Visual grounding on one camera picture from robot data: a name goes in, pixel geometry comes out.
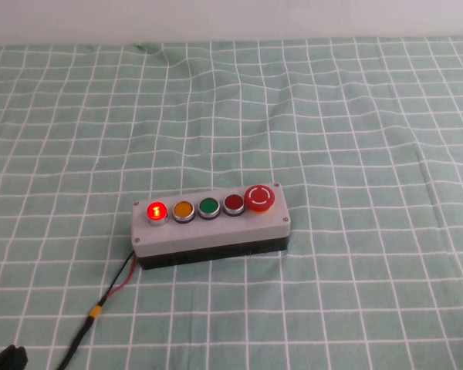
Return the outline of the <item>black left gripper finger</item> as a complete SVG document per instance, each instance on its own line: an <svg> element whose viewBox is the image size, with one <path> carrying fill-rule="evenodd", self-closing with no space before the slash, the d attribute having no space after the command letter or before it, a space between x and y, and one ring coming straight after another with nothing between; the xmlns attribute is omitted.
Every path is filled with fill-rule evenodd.
<svg viewBox="0 0 463 370"><path fill-rule="evenodd" d="M11 370L24 370L28 356L24 347L15 347L12 351Z"/></svg>
<svg viewBox="0 0 463 370"><path fill-rule="evenodd" d="M0 370L11 370L15 367L15 352L16 347L14 345L10 345L0 352Z"/></svg>

